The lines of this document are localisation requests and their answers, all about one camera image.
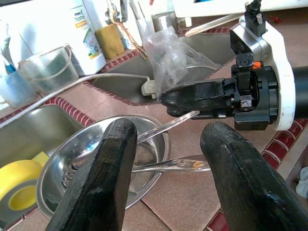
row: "sink basin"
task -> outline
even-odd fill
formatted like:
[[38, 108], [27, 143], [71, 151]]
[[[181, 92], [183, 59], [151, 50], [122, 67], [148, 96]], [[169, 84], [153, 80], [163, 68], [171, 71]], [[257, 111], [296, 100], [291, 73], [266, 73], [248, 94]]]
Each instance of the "sink basin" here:
[[[224, 65], [233, 56], [230, 48], [229, 35], [223, 34], [202, 34], [191, 37], [181, 37], [189, 46], [196, 51], [205, 54], [217, 64]], [[188, 70], [190, 76], [206, 78], [214, 71], [207, 68], [192, 68]], [[148, 76], [153, 79], [153, 69], [149, 61], [143, 60], [140, 56], [132, 58], [107, 73], [123, 73]], [[155, 103], [151, 96], [143, 96], [141, 86], [147, 79], [143, 77], [107, 77], [96, 79], [92, 84], [102, 90], [111, 92], [134, 103]]]
[[[32, 159], [41, 151], [51, 156], [67, 138], [82, 128], [57, 105], [37, 108], [0, 130], [0, 167], [17, 160]], [[0, 206], [0, 230], [28, 210], [9, 214], [1, 211]]]

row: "tiled countertop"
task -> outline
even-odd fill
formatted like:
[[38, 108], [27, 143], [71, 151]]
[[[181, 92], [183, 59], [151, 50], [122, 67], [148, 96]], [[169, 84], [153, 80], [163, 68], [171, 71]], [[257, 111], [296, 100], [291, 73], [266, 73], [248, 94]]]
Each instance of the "tiled countertop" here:
[[[293, 67], [308, 65], [306, 44], [308, 19], [304, 18], [300, 21], [291, 21], [274, 26], [284, 36], [291, 65]], [[212, 77], [230, 77], [230, 66], [232, 64], [233, 61], [222, 67]], [[84, 84], [66, 91], [59, 97], [64, 98], [94, 120], [123, 114], [149, 115], [158, 119], [161, 123], [166, 123], [173, 119], [166, 113], [166, 108], [160, 104], [149, 106], [127, 105]], [[233, 118], [221, 121], [233, 127]], [[205, 125], [210, 122], [212, 120], [187, 121], [170, 130], [170, 158], [201, 154], [200, 135]], [[276, 137], [277, 132], [273, 130], [272, 126], [268, 126], [265, 131], [243, 131], [240, 133], [263, 153], [269, 142]], [[280, 144], [280, 141], [284, 141], [284, 139], [286, 138], [278, 137], [277, 142]], [[301, 141], [299, 145], [297, 143], [295, 142], [294, 144], [293, 140], [293, 147], [286, 147], [286, 152], [290, 150], [290, 153], [291, 151], [301, 153], [307, 142]], [[273, 156], [270, 149], [268, 150], [266, 154]], [[284, 168], [283, 174], [288, 175], [287, 171], [291, 171], [294, 166], [292, 162], [296, 160], [292, 160], [289, 155], [287, 155], [286, 159], [291, 164], [287, 166], [281, 165], [281, 167]], [[211, 172], [164, 173], [142, 201], [126, 211], [123, 230], [208, 231], [210, 229], [206, 227], [219, 208], [220, 204]], [[48, 219], [36, 210], [12, 230], [40, 231], [46, 227], [48, 222]], [[218, 229], [215, 226], [210, 226], [210, 228], [218, 231], [223, 230], [224, 227]]]

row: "black cylinder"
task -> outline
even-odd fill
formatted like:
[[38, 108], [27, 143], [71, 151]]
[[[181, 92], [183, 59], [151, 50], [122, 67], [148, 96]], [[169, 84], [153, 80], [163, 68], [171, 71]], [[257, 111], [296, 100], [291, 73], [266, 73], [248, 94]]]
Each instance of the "black cylinder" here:
[[295, 81], [295, 119], [308, 118], [308, 66], [293, 68]]

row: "metal bowl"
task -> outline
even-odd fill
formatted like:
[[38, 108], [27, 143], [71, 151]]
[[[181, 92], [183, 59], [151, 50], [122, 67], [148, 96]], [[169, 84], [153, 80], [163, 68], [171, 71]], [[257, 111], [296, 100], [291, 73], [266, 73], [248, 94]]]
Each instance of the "metal bowl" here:
[[[77, 157], [87, 158], [98, 146], [107, 126], [119, 118], [128, 118], [136, 126], [138, 134], [149, 131], [159, 125], [157, 120], [143, 115], [115, 116], [103, 119], [75, 133], [66, 140], [51, 156], [37, 184], [37, 204], [41, 212], [51, 218], [59, 205], [65, 187], [61, 180]], [[167, 133], [154, 136], [137, 146], [135, 166], [165, 161], [170, 154], [170, 139]], [[154, 186], [162, 173], [143, 172], [131, 176], [126, 209], [137, 203]]]

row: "plastic bag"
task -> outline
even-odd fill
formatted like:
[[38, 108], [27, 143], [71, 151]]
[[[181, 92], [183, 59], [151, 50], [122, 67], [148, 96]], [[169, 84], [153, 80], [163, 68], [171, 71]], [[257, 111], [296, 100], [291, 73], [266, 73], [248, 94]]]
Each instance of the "plastic bag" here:
[[183, 42], [171, 26], [147, 37], [143, 46], [153, 67], [157, 97], [178, 85], [194, 83], [200, 78], [204, 80], [205, 75], [195, 67], [214, 71], [219, 68], [219, 65]]

